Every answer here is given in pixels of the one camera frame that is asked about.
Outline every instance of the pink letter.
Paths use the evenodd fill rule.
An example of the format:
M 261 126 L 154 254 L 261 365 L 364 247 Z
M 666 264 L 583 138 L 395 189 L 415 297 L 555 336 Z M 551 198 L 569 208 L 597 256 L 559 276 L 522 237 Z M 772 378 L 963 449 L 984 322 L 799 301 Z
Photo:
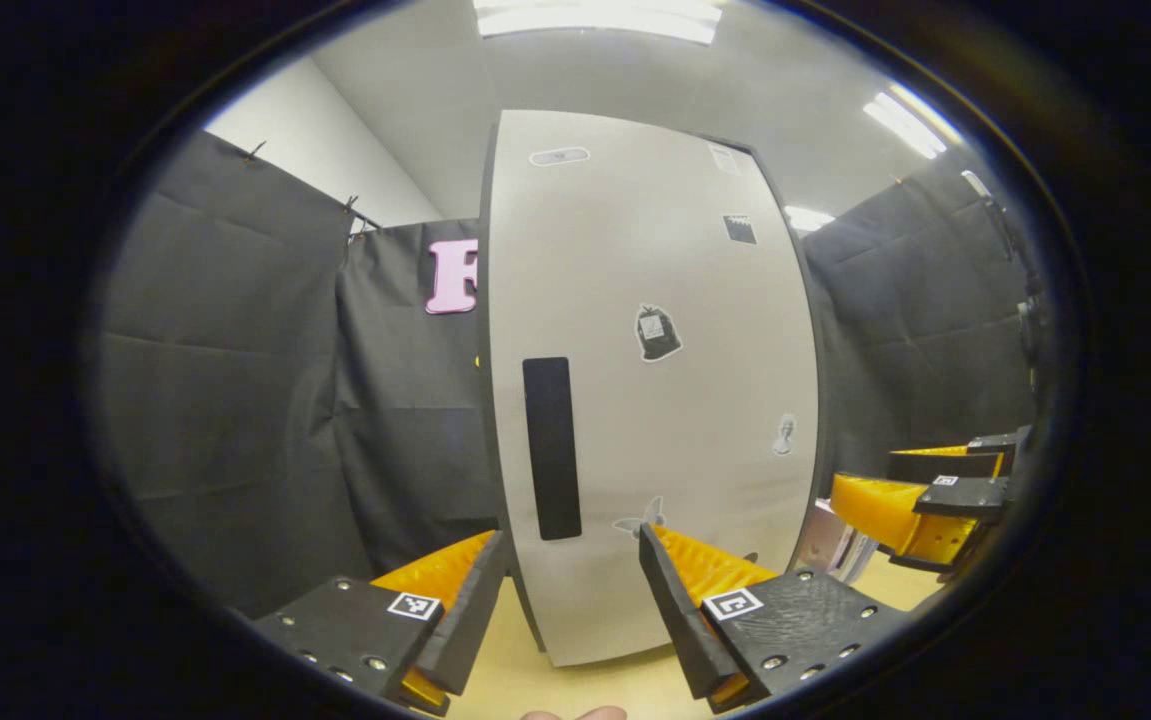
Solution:
M 478 288 L 478 259 L 467 263 L 468 253 L 478 251 L 477 240 L 442 240 L 428 246 L 434 258 L 433 297 L 424 309 L 433 315 L 443 313 L 466 313 L 478 304 L 468 294 L 465 282 Z

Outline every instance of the black fabric backdrop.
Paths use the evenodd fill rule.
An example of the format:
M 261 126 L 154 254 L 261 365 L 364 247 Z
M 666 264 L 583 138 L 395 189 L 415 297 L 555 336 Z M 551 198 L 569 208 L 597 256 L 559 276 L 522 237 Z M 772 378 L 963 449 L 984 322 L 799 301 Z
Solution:
M 369 579 L 497 527 L 478 311 L 430 315 L 429 243 L 474 220 L 345 244 L 338 202 L 208 135 L 147 197 L 109 283 L 101 400 L 165 545 L 259 616 L 331 574 Z M 951 151 L 805 237 L 828 409 L 820 461 L 1032 420 L 1023 268 Z
M 963 445 L 1032 421 L 1024 268 L 1006 260 L 967 169 L 1009 205 L 981 161 L 951 150 L 805 237 L 828 366 L 821 460 L 834 470 L 881 475 L 891 450 Z
M 369 577 L 334 436 L 334 274 L 351 219 L 199 133 L 108 282 L 99 391 L 119 474 L 215 596 L 259 616 Z
M 430 315 L 429 243 L 477 238 L 473 220 L 361 233 L 336 284 L 336 436 L 378 570 L 497 528 L 480 398 L 478 313 Z

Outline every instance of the wooden floor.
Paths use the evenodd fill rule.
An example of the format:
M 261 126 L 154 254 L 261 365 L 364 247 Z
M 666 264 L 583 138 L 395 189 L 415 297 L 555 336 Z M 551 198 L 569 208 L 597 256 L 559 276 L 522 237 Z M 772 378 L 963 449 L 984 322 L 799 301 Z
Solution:
M 936 575 L 891 565 L 875 553 L 854 584 L 899 610 L 913 610 L 942 588 Z M 517 720 L 532 710 L 574 720 L 596 706 L 625 707 L 628 720 L 700 720 L 708 703 L 692 700 L 671 646 L 576 667 L 552 667 L 538 652 L 511 579 L 500 588 L 482 651 L 448 720 Z

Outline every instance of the ceiling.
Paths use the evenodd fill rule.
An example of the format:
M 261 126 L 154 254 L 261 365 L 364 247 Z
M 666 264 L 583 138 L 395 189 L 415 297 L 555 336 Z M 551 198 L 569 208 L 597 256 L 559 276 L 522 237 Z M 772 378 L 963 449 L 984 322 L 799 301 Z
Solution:
M 313 59 L 447 219 L 474 219 L 501 109 L 617 118 L 745 143 L 786 204 L 841 214 L 927 163 L 863 114 L 889 81 L 857 51 L 759 3 L 711 46 L 623 31 L 482 38 L 471 0 L 419 0 Z

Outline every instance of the sticker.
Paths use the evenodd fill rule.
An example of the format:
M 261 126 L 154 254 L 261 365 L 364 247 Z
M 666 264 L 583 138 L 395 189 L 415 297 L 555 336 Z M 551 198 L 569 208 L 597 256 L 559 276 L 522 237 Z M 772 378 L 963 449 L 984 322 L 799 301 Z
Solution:
M 735 162 L 735 155 L 730 150 L 717 145 L 709 145 L 708 151 L 712 152 L 712 163 L 717 164 L 718 170 L 730 174 L 730 176 L 739 176 L 739 163 Z
M 780 428 L 776 430 L 775 442 L 771 445 L 771 452 L 777 455 L 786 455 L 793 452 L 793 429 L 798 426 L 798 419 L 793 416 L 793 413 L 785 413 L 780 418 Z
M 611 527 L 628 533 L 637 541 L 640 537 L 642 523 L 658 524 L 661 528 L 668 526 L 668 520 L 663 516 L 663 496 L 654 496 L 651 501 L 647 503 L 647 510 L 642 512 L 640 518 L 620 518 L 611 523 Z
M 749 222 L 748 215 L 722 215 L 722 222 L 726 223 L 726 235 L 731 240 L 757 245 L 757 238 L 753 237 L 753 223 Z
M 762 600 L 753 597 L 753 593 L 748 592 L 747 588 L 740 588 L 738 591 L 706 597 L 704 605 L 712 612 L 712 618 L 721 623 L 722 620 L 730 620 L 731 618 L 744 615 L 745 612 L 752 612 L 762 607 Z
M 549 164 L 579 163 L 580 160 L 588 158 L 588 150 L 584 147 L 562 147 L 562 150 L 531 152 L 529 163 L 536 168 L 547 168 Z
M 428 620 L 433 616 L 433 611 L 437 610 L 440 600 L 435 597 L 422 597 L 419 593 L 403 592 L 397 596 L 397 600 L 388 606 L 388 611 L 394 615 L 403 615 L 416 620 Z
M 663 307 L 643 304 L 633 327 L 638 345 L 642 346 L 642 360 L 647 363 L 656 363 L 681 350 L 681 337 L 677 336 L 672 319 Z

